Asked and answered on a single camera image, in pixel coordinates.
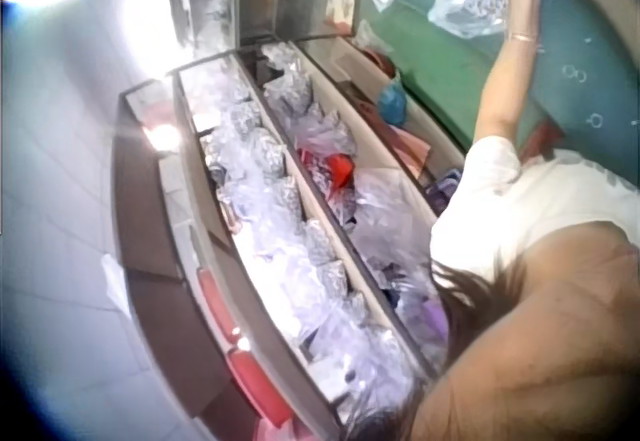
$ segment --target woman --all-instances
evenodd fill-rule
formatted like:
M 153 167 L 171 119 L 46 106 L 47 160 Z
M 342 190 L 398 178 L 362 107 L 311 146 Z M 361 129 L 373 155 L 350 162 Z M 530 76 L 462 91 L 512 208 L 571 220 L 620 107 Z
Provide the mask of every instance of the woman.
M 510 0 L 462 181 L 433 228 L 448 367 L 349 439 L 640 439 L 619 431 L 640 403 L 640 198 L 577 153 L 518 161 L 538 12 Z

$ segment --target blue item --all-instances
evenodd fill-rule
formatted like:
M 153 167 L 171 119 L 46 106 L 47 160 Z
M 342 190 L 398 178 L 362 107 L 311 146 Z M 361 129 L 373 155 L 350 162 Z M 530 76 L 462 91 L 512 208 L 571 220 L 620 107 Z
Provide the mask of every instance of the blue item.
M 397 128 L 402 127 L 407 120 L 407 93 L 404 92 L 399 77 L 380 93 L 378 111 L 385 123 Z

